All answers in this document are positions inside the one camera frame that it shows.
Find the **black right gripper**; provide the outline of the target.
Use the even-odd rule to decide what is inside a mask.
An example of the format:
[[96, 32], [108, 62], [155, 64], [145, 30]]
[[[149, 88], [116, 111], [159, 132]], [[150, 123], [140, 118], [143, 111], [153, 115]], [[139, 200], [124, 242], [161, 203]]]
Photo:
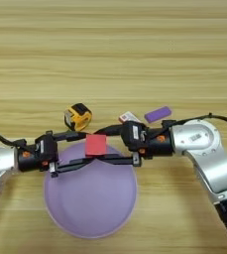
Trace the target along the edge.
[[[119, 135], [121, 125], [110, 125], [98, 131], [103, 135]], [[133, 128], [134, 152], [132, 157], [104, 156], [98, 157], [99, 161], [112, 165], [134, 165], [140, 167], [142, 160], [151, 160], [153, 157], [170, 157], [173, 154], [170, 132], [162, 129]]]

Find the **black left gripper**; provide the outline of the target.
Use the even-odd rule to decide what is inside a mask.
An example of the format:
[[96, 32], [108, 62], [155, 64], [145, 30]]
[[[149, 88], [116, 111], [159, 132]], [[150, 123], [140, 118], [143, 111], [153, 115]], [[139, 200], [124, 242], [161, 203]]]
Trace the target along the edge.
[[[66, 131], [54, 133], [47, 131], [56, 141], [78, 141], [86, 138], [85, 132]], [[31, 152], [18, 150], [18, 169], [25, 173], [34, 170], [45, 172], [58, 160], [57, 145], [31, 145]], [[57, 167], [58, 173], [72, 172], [85, 167], [93, 161], [92, 158], [71, 160], [68, 164]]]

